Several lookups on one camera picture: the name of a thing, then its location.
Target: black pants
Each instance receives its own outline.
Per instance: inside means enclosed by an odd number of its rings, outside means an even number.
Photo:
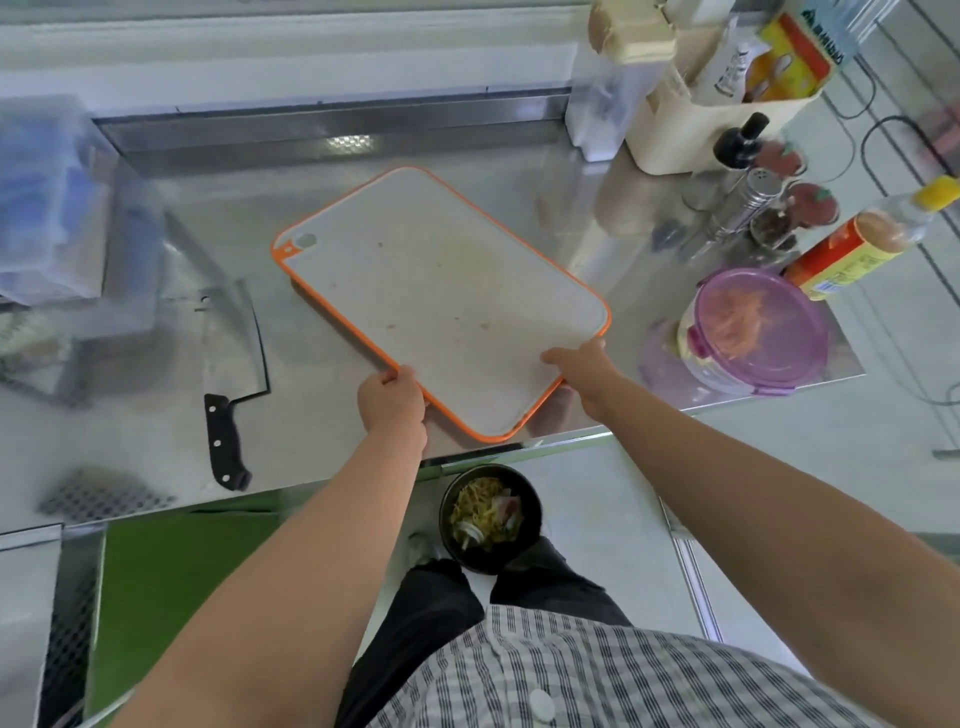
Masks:
[[[497,576],[490,601],[631,626],[607,592],[573,571],[543,538]],[[424,660],[483,618],[483,606],[455,561],[410,569],[350,672],[336,728],[370,723]]]

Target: orange-rimmed cutting board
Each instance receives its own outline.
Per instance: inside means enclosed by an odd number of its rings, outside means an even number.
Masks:
[[[276,263],[484,443],[510,438],[560,384],[550,347],[603,333],[610,310],[429,172],[399,167],[277,236]]]

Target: black knife handle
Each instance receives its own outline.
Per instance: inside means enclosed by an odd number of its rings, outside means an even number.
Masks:
[[[222,395],[204,395],[206,440],[213,476],[229,491],[244,491],[250,471],[240,459],[240,435],[233,423],[233,405]]]

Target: black bowl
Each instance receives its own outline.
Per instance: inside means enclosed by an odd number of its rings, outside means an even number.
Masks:
[[[490,551],[480,546],[466,550],[460,548],[453,538],[453,527],[450,524],[450,515],[457,504],[457,496],[460,495],[464,486],[478,477],[499,478],[514,496],[520,498],[520,508],[523,510],[523,523],[520,524],[520,533],[516,540],[494,544]],[[540,506],[537,491],[523,475],[505,465],[480,465],[460,473],[450,483],[440,503],[440,536],[444,540],[446,550],[461,565],[477,573],[498,574],[503,571],[508,563],[537,542],[542,526],[543,509]]]

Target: snack package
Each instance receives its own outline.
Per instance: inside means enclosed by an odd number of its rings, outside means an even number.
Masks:
[[[731,17],[713,56],[697,74],[691,87],[694,104],[705,107],[734,106],[743,102],[747,69],[757,56],[770,50],[749,28],[737,28]]]
[[[759,36],[771,48],[747,73],[749,102],[808,98],[857,50],[830,0],[787,0]]]

